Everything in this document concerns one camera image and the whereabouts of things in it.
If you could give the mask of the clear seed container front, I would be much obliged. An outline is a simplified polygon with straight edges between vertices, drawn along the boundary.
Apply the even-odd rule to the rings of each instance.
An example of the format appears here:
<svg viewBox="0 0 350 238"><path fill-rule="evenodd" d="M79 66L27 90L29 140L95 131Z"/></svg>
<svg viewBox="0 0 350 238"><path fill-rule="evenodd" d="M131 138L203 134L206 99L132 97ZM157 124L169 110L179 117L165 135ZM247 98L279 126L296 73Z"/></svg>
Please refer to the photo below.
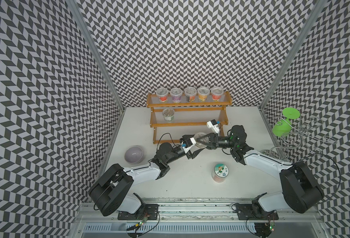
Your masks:
<svg viewBox="0 0 350 238"><path fill-rule="evenodd" d="M172 122L175 116L175 110L172 108L165 108L162 111L162 116L166 122Z"/></svg>

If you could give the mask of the orange wooden tiered shelf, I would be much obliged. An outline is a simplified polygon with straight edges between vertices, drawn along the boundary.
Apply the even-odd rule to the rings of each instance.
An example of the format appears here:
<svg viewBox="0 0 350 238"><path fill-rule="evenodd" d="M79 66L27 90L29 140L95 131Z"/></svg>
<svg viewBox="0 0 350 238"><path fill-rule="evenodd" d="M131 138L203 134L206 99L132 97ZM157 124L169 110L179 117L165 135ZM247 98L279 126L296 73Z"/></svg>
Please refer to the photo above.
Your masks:
<svg viewBox="0 0 350 238"><path fill-rule="evenodd" d="M186 96L182 95L179 103L173 102L171 97L168 97L167 102L163 103L155 94L148 94L146 106L150 109L149 124L154 130L153 143L159 142L159 137L157 136L158 128L205 126L211 120L220 123L218 128L221 135L223 135L223 126L226 126L229 122L227 106L231 105L232 98L228 91L223 93L219 101L214 101L212 96L209 95L206 101L199 101L196 98L193 102L188 102ZM162 114L162 111L168 108L175 111L174 119L171 122L165 120Z"/></svg>

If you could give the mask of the clear seed container beige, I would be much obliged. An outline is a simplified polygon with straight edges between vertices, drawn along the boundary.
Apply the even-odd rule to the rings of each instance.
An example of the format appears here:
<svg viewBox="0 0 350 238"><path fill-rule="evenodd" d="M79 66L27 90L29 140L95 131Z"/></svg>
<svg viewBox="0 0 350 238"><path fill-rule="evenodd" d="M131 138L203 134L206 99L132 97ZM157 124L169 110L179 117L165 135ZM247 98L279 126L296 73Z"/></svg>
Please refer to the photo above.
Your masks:
<svg viewBox="0 0 350 238"><path fill-rule="evenodd" d="M196 141L196 147L197 148L206 148L209 143L209 138L206 137L206 133L204 132L198 132L194 135L194 139Z"/></svg>

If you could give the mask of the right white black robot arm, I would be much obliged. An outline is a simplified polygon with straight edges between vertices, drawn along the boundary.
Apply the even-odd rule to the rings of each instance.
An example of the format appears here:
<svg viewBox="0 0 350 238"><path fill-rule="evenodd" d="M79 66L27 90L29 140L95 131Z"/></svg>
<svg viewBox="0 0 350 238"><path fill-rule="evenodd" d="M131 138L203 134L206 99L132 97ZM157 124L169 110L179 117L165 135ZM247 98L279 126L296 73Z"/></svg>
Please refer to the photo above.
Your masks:
<svg viewBox="0 0 350 238"><path fill-rule="evenodd" d="M281 184L281 191L260 194L250 206L237 205L239 209L248 209L253 218L265 218L282 209L303 214L323 200L323 189L304 162L287 163L264 155L247 145L246 138L244 127L236 125L228 136L212 132L195 140L207 149L228 148L236 162L257 168Z"/></svg>

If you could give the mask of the pink jar floral lid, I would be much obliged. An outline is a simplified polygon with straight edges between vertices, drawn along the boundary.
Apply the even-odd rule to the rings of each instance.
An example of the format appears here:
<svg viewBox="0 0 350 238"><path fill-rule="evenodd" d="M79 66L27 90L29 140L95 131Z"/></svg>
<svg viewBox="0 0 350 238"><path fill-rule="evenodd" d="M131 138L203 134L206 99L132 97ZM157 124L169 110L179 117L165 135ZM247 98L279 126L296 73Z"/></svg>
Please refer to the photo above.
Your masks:
<svg viewBox="0 0 350 238"><path fill-rule="evenodd" d="M216 164L212 170L212 179L215 182L224 182L229 175L229 169L225 164Z"/></svg>

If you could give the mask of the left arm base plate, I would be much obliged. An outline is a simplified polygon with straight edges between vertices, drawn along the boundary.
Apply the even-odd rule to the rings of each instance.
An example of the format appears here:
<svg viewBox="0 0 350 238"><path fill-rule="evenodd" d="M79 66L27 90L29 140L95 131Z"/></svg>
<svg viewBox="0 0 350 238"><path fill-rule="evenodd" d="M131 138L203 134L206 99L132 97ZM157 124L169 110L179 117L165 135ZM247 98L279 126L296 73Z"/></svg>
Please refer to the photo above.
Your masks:
<svg viewBox="0 0 350 238"><path fill-rule="evenodd" d="M145 203L138 194L129 194L123 200L121 206L117 209L118 220L157 220L159 204Z"/></svg>

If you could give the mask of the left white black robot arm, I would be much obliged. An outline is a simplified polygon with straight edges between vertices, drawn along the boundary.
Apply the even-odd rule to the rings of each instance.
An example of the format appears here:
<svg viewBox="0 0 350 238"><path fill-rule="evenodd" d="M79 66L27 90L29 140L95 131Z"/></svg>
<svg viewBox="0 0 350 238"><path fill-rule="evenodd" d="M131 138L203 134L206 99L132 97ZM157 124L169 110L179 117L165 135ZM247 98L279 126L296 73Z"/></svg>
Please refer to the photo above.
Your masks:
<svg viewBox="0 0 350 238"><path fill-rule="evenodd" d="M136 193L130 193L130 189L164 177L170 170L170 163L184 156L194 159L203 151L198 149L192 152L191 148L192 146L183 145L172 147L170 143L165 142L159 146L154 158L146 165L123 168L120 164L113 164L88 192L94 202L93 209L100 211L105 217L118 211L136 219L142 218L147 212L148 204Z"/></svg>

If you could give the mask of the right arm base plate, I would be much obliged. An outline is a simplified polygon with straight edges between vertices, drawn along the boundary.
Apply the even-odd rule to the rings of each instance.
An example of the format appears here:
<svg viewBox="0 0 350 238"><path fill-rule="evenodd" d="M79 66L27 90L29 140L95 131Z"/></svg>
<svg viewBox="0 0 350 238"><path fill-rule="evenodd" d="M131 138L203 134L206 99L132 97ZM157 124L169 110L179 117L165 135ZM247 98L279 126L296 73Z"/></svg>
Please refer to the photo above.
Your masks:
<svg viewBox="0 0 350 238"><path fill-rule="evenodd" d="M262 220L262 221L273 221L279 220L279 216L276 210L266 212L259 204L259 198L264 196L266 193L260 194L251 204L240 204L234 203L231 209L237 214L240 221L247 219Z"/></svg>

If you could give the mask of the clear seed container red label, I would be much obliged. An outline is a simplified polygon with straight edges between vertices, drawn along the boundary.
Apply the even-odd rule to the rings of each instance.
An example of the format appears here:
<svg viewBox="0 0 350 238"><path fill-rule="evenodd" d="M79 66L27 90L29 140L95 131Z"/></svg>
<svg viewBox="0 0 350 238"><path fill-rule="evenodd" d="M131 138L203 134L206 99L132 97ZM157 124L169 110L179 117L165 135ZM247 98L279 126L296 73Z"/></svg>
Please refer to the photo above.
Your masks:
<svg viewBox="0 0 350 238"><path fill-rule="evenodd" d="M166 103L168 101L168 89L161 87L156 90L156 95L161 103Z"/></svg>

